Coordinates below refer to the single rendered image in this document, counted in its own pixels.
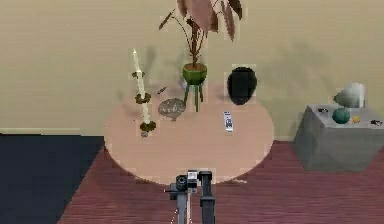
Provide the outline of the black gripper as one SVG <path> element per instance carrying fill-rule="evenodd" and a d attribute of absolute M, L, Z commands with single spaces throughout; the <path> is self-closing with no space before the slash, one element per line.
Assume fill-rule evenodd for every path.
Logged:
<path fill-rule="evenodd" d="M 186 175 L 178 175 L 174 183 L 169 185 L 166 193 L 169 194 L 170 200 L 187 199 L 188 182 Z"/>

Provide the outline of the round pink table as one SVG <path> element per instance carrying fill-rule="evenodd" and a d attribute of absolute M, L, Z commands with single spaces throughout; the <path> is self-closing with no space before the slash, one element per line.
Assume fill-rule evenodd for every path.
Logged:
<path fill-rule="evenodd" d="M 204 101 L 187 109 L 175 121 L 161 116 L 158 105 L 181 97 L 166 91 L 152 95 L 151 118 L 157 127 L 142 137 L 142 112 L 131 96 L 116 107 L 105 124 L 104 141 L 110 156 L 125 171 L 142 179 L 169 184 L 188 170 L 210 170 L 216 183 L 236 178 L 259 164 L 270 151 L 274 125 L 256 99 L 236 106 L 225 85 L 213 81 L 203 88 Z M 233 132 L 225 129 L 223 112 L 232 116 Z"/>

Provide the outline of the grey round dish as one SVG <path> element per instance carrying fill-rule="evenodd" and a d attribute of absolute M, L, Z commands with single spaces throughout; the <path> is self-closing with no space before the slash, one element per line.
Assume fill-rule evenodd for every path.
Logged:
<path fill-rule="evenodd" d="M 160 115 L 175 121 L 186 109 L 183 100 L 178 98 L 167 99 L 160 103 L 158 112 Z"/>

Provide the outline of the white remote control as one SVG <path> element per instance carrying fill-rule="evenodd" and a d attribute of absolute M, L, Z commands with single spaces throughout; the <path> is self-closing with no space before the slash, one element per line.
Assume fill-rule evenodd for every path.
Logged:
<path fill-rule="evenodd" d="M 223 112 L 225 129 L 227 132 L 233 132 L 232 116 L 230 112 Z"/>

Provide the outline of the white candle with gold holders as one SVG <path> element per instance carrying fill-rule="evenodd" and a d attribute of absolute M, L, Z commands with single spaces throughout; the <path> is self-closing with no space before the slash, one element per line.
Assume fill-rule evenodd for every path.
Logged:
<path fill-rule="evenodd" d="M 140 125 L 141 136 L 148 137 L 150 133 L 156 128 L 156 123 L 150 120 L 150 113 L 148 109 L 148 103 L 150 101 L 150 98 L 146 99 L 146 92 L 145 92 L 145 86 L 144 86 L 144 81 L 142 76 L 142 70 L 140 69 L 139 59 L 138 59 L 136 50 L 133 50 L 132 55 L 133 55 L 138 90 L 139 90 L 139 98 L 140 98 L 139 103 L 142 106 L 142 112 L 143 112 L 143 123 Z"/>

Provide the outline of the house plant in green pot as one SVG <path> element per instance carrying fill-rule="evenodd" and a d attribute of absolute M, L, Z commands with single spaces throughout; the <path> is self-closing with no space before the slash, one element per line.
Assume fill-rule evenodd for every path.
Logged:
<path fill-rule="evenodd" d="M 189 88 L 194 89 L 195 110 L 199 111 L 199 103 L 204 101 L 202 87 L 207 77 L 208 68 L 199 62 L 203 41 L 209 32 L 219 29 L 218 16 L 224 18 L 227 34 L 231 40 L 235 36 L 233 14 L 243 18 L 241 0 L 176 0 L 177 7 L 171 10 L 159 24 L 161 30 L 169 20 L 175 20 L 181 27 L 191 56 L 191 61 L 182 67 L 182 77 L 186 82 L 183 103 L 186 104 Z"/>

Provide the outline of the black vase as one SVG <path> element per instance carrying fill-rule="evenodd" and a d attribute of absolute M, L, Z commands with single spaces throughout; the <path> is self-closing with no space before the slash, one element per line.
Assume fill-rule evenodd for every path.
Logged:
<path fill-rule="evenodd" d="M 246 104 L 257 86 L 256 72 L 249 67 L 237 67 L 227 78 L 227 92 L 235 105 Z"/>

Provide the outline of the dark blue rug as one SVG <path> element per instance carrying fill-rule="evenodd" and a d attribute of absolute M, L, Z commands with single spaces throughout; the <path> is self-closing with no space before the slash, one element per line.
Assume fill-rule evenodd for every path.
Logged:
<path fill-rule="evenodd" d="M 0 134 L 0 224 L 56 224 L 104 140 Z"/>

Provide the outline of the grey cabinet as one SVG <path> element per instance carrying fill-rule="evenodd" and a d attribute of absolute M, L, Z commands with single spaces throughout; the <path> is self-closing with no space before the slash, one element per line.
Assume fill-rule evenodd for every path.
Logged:
<path fill-rule="evenodd" d="M 319 108 L 328 109 L 319 113 Z M 359 123 L 337 124 L 332 114 L 338 105 L 308 105 L 303 114 L 292 148 L 306 170 L 364 170 L 384 146 L 384 117 L 369 108 L 351 108 Z M 381 126 L 371 120 L 383 121 Z"/>

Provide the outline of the green ball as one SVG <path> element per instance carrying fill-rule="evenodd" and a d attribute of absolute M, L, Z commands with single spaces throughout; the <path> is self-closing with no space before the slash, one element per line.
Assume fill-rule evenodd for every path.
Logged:
<path fill-rule="evenodd" d="M 347 108 L 337 108 L 332 114 L 332 119 L 337 124 L 346 124 L 350 120 L 350 112 Z"/>

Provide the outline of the pale grey-green lamp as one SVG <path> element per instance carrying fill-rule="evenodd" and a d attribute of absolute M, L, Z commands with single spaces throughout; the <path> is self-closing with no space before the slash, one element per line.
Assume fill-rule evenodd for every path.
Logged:
<path fill-rule="evenodd" d="M 333 100 L 347 108 L 364 108 L 365 107 L 365 86 L 361 83 L 350 83 L 339 93 Z"/>

